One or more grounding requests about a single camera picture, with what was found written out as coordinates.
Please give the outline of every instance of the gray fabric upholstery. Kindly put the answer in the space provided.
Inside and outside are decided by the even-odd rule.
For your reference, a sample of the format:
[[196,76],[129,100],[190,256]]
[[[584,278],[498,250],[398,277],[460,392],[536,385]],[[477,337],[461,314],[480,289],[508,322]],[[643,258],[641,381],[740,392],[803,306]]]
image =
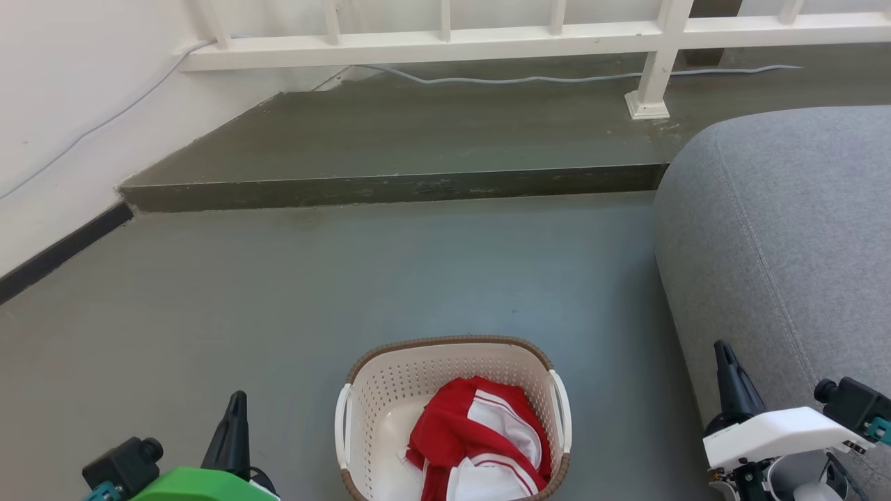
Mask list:
[[[677,156],[655,205],[703,422],[720,410],[717,339],[772,409],[817,407],[813,386],[845,375],[891,395],[891,106],[715,124]],[[873,501],[891,501],[891,448],[844,461]]]

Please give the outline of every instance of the red garment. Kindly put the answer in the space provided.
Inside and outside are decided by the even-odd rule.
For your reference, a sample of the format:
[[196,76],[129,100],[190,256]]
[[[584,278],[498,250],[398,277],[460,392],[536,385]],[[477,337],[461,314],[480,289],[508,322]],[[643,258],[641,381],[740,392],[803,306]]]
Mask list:
[[456,379],[437,392],[405,457],[422,470],[426,465],[421,501],[446,501],[453,468],[465,458],[508,468],[530,496],[551,479],[551,448],[523,389],[481,377]]

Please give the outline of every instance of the railing post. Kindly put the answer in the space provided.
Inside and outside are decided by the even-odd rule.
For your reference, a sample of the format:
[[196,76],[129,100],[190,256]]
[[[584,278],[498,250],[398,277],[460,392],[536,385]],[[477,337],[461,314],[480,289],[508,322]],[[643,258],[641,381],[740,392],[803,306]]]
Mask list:
[[565,18],[566,0],[551,0],[551,34],[555,37],[563,34]]
[[325,11],[325,27],[328,31],[328,40],[331,45],[340,45],[340,23],[337,20],[337,5],[335,0],[323,0]]
[[663,96],[692,6],[693,0],[662,0],[658,17],[658,25],[662,28],[659,49],[647,54],[641,84],[637,90],[625,95],[632,119],[668,118],[668,108]]
[[439,34],[443,42],[452,41],[452,2],[439,0]]
[[214,38],[217,39],[217,44],[224,49],[231,48],[232,34],[225,27],[219,4],[214,0],[201,0],[201,11],[204,14],[204,20],[214,33]]
[[783,2],[782,10],[780,10],[780,22],[792,24],[804,6],[805,0],[786,0]]

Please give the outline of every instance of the beige plastic basket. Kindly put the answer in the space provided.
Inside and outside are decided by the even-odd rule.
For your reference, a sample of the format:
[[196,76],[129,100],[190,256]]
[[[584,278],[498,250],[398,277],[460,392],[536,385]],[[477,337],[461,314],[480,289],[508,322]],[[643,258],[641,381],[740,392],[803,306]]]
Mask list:
[[563,482],[572,447],[566,388],[548,357],[517,338],[456,336],[381,346],[360,358],[340,391],[334,438],[340,472],[356,501],[411,501],[421,485],[399,456],[433,395],[457,377],[519,386],[541,420],[552,453],[550,497]]

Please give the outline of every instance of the basket handle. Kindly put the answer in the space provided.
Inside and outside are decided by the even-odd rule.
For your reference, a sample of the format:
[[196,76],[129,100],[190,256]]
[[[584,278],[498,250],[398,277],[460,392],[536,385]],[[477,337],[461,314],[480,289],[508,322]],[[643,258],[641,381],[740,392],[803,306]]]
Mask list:
[[334,411],[334,447],[337,450],[337,462],[340,464],[341,470],[348,467],[349,457],[347,457],[347,443],[345,441],[344,428],[347,427],[345,421],[347,417],[347,397],[349,397],[350,384],[344,385],[337,397],[337,408]]
[[557,372],[553,369],[549,372],[554,380],[554,389],[557,391],[557,400],[560,404],[560,419],[563,422],[563,454],[568,454],[572,448],[572,412],[569,410],[569,395],[567,395],[563,380]]

